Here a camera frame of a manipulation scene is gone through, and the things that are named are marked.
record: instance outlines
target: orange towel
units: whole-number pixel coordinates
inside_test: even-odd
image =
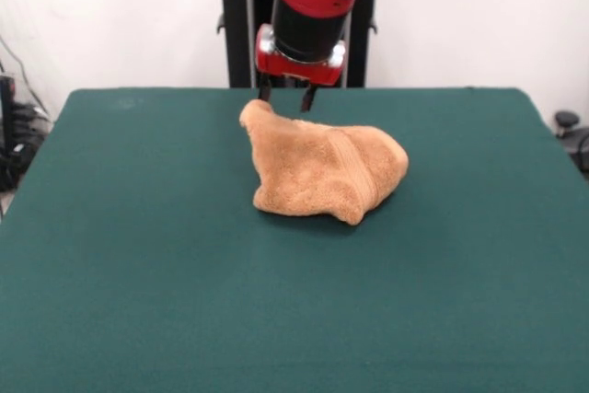
[[[246,105],[239,121],[260,175],[254,206],[263,212],[332,214],[358,225],[407,173],[405,150],[375,127],[291,120],[258,99]]]

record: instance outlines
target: towel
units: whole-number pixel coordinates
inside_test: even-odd
[[[239,117],[260,176],[253,204],[272,214],[331,214],[358,225],[408,171],[405,150],[372,126],[328,126],[274,113],[253,99]]]

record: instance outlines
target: black cable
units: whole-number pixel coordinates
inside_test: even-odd
[[[3,77],[0,89],[6,113],[0,121],[0,139],[4,139],[0,146],[0,193],[18,187],[48,135],[46,129],[40,127],[40,122],[45,120],[41,110],[33,103],[16,103],[14,91],[7,91],[14,81],[8,78],[6,82],[6,79]]]
[[[30,95],[33,96],[34,100],[37,102],[37,104],[43,110],[43,112],[45,112],[45,114],[49,115],[47,108],[45,108],[45,105],[43,105],[42,101],[40,101],[39,96],[37,95],[37,93],[34,91],[32,86],[30,85],[29,78],[27,77],[27,70],[25,69],[25,65],[22,63],[22,60],[20,60],[20,58],[18,58],[18,56],[16,54],[14,54],[14,52],[10,49],[10,47],[8,46],[8,44],[6,43],[4,38],[2,37],[2,34],[0,34],[0,43],[2,44],[2,46],[4,46],[6,52],[8,52],[8,54],[10,54],[10,56],[13,59],[15,59],[15,62],[17,62],[18,66],[20,66],[20,72],[22,74],[22,79],[24,80],[25,85],[30,92]]]

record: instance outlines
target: green tablecloth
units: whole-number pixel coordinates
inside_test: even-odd
[[[253,208],[251,96],[73,94],[0,228],[0,392],[587,391],[589,190],[524,94],[321,90],[410,155],[356,228]]]

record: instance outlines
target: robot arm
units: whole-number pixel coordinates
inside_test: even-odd
[[[345,63],[343,28],[355,0],[274,0],[271,24],[263,25],[256,64],[266,76],[260,98],[269,99],[267,75],[288,75],[309,82],[303,110],[310,109],[317,86],[331,86]]]

